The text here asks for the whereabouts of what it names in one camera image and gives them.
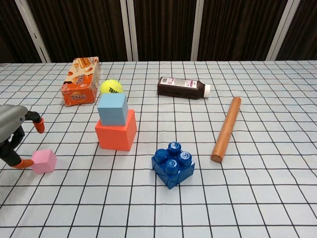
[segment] yellow tennis ball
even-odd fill
[[[115,79],[108,79],[102,83],[100,87],[100,93],[122,93],[123,87],[121,83],[119,83]]]

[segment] light blue cube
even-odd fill
[[[102,94],[97,108],[102,125],[119,126],[126,124],[128,104],[124,93]]]

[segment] orange cardboard box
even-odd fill
[[[95,126],[95,130],[101,148],[130,151],[137,132],[134,110],[129,109],[126,125],[105,126],[102,125],[99,119]]]
[[[98,57],[76,58],[61,88],[65,105],[94,103],[100,78]]]

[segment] toy block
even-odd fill
[[[99,120],[95,130],[101,148],[130,151],[137,132],[134,110],[129,109],[125,126],[105,126]]]
[[[34,164],[31,166],[36,174],[53,172],[55,169],[57,158],[50,149],[35,151],[32,155]]]
[[[102,94],[97,108],[102,125],[125,125],[128,104],[124,93]]]
[[[168,189],[172,189],[194,173],[192,155],[181,150],[178,142],[171,142],[167,149],[158,149],[152,157],[152,168]]]

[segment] wooden dowel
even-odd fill
[[[237,119],[240,104],[241,98],[235,97],[232,99],[228,114],[222,125],[216,145],[214,146],[214,149],[211,154],[211,159],[217,163],[221,163],[221,161],[223,160],[233,130],[234,123]]]

